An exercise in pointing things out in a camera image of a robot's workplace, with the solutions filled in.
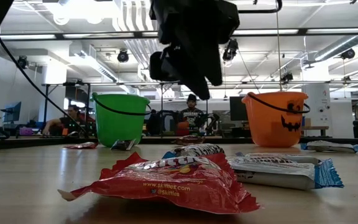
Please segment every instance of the table surface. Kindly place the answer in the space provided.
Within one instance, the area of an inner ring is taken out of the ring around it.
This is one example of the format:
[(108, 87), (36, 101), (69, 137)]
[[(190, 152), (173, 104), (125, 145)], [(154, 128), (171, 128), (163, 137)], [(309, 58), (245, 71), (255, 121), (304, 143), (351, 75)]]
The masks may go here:
[[(221, 145), (236, 152), (286, 152), (332, 158), (343, 189), (292, 190), (245, 184), (264, 206), (250, 213), (215, 215), (167, 203), (87, 194), (66, 202), (57, 189), (73, 190), (98, 179), (102, 168), (131, 152), (62, 149), (62, 146), (0, 150), (0, 223), (358, 223), (358, 153), (267, 149), (253, 144)], [(160, 159), (174, 145), (139, 145), (144, 159)]]

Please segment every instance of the black shirt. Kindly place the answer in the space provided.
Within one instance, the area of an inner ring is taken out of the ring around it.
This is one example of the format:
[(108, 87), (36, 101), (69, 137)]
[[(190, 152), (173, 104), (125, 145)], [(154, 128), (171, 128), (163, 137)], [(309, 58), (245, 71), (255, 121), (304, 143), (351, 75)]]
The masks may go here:
[[(74, 124), (74, 121), (69, 117), (59, 118), (60, 122), (62, 122), (63, 128), (68, 128), (68, 132), (72, 133), (73, 131), (79, 131), (80, 128)], [(75, 119), (77, 124), (84, 125), (85, 122), (81, 118)]]
[(197, 108), (185, 109), (179, 114), (179, 122), (187, 121), (189, 122), (190, 128), (199, 128), (197, 121), (201, 118), (203, 112)]

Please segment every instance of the white candy wrapper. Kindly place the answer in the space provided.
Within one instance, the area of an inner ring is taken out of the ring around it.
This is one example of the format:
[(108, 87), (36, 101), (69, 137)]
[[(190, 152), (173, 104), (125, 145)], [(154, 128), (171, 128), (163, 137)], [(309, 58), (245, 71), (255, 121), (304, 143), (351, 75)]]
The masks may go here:
[(295, 161), (280, 163), (275, 159), (275, 162), (260, 162), (255, 158), (253, 155), (226, 157), (237, 175), (237, 181), (300, 190), (344, 186), (331, 159), (316, 166)]
[(243, 155), (238, 152), (236, 156), (248, 157), (251, 161), (256, 162), (273, 162), (273, 163), (310, 163), (317, 165), (321, 160), (313, 156), (292, 155), (292, 154), (279, 154), (279, 153), (250, 153)]
[(313, 141), (308, 142), (305, 146), (301, 146), (301, 149), (311, 150), (316, 152), (332, 151), (332, 152), (358, 152), (351, 144), (338, 144), (327, 141)]

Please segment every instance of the bucket handle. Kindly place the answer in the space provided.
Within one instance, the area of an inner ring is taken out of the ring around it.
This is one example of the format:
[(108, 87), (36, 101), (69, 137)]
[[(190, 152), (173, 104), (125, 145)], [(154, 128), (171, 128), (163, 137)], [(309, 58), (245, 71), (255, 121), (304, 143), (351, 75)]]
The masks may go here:
[(146, 115), (149, 115), (151, 113), (151, 110), (152, 108), (150, 107), (150, 105), (146, 105), (147, 107), (149, 107), (150, 109), (150, 112), (148, 113), (132, 113), (132, 112), (124, 112), (124, 111), (118, 111), (118, 110), (114, 110), (102, 103), (100, 103), (99, 100), (96, 99), (96, 97), (93, 98), (93, 100), (101, 107), (103, 107), (104, 109), (108, 110), (108, 111), (111, 111), (111, 112), (114, 112), (114, 113), (119, 113), (119, 114), (123, 114), (123, 115), (131, 115), (131, 116), (146, 116)]
[(258, 99), (255, 94), (251, 94), (251, 93), (248, 93), (247, 96), (251, 97), (252, 99), (258, 101), (259, 103), (262, 103), (263, 105), (265, 106), (268, 106), (270, 108), (273, 108), (273, 109), (276, 109), (276, 110), (279, 110), (279, 111), (283, 111), (283, 112), (287, 112), (287, 113), (295, 113), (295, 114), (298, 114), (298, 113), (309, 113), (310, 112), (310, 106), (307, 105), (306, 103), (303, 104), (303, 106), (305, 106), (308, 110), (307, 111), (294, 111), (294, 110), (288, 110), (288, 109), (283, 109), (283, 108), (279, 108), (277, 106), (274, 106), (274, 105), (271, 105), (270, 103), (266, 103), (265, 101), (261, 100), (261, 99)]

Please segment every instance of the jack-o'-lantern face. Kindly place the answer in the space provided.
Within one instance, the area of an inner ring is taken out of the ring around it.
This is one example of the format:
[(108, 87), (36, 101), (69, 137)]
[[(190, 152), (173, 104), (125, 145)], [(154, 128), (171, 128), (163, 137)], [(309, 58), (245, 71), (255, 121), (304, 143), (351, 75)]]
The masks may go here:
[[(301, 111), (303, 109), (303, 100), (289, 101), (287, 109), (291, 111)], [(299, 119), (299, 114), (287, 112), (285, 116), (281, 115), (281, 124), (284, 129), (289, 131), (299, 131), (301, 128), (302, 117)]]

